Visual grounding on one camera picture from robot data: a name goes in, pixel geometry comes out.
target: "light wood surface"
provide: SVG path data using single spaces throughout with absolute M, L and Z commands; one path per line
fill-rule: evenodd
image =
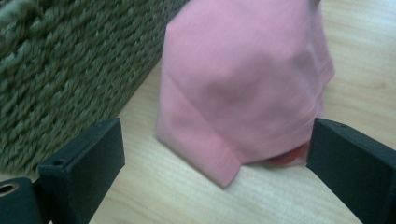
M 336 68 L 326 118 L 396 148 L 396 3 L 322 4 Z M 245 165 L 220 189 L 153 137 L 159 86 L 157 65 L 120 113 L 126 166 L 92 224 L 360 223 L 303 166 Z

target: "pink fabric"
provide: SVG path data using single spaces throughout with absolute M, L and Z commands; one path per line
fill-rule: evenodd
M 191 0 L 166 28 L 157 137 L 227 187 L 309 141 L 332 76 L 319 1 Z

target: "gray woven texture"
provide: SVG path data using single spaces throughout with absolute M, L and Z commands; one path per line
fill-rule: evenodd
M 0 173 L 35 168 L 116 117 L 186 0 L 0 1 Z

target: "wooden floor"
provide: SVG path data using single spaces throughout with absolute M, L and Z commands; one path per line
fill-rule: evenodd
M 336 68 L 327 119 L 396 148 L 396 4 L 322 4 Z M 120 113 L 126 166 L 92 223 L 360 223 L 303 166 L 247 165 L 220 189 L 153 137 L 159 86 L 157 65 Z

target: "screw hole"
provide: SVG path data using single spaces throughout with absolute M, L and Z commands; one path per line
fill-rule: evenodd
M 64 164 L 64 160 L 57 160 L 53 163 L 54 166 L 61 166 Z
M 18 183 L 10 183 L 0 186 L 0 197 L 6 196 L 18 188 Z

